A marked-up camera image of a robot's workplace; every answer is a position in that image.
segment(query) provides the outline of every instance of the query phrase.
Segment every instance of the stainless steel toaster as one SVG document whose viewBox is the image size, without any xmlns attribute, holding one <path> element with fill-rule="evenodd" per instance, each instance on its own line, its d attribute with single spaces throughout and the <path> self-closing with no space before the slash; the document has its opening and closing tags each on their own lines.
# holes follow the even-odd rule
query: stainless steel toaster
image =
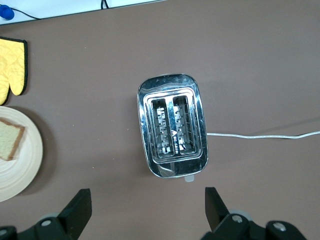
<svg viewBox="0 0 320 240">
<path fill-rule="evenodd" d="M 185 74 L 147 79 L 138 89 L 137 104 L 150 170 L 160 178 L 187 176 L 192 181 L 208 163 L 206 122 L 196 81 Z"/>
</svg>

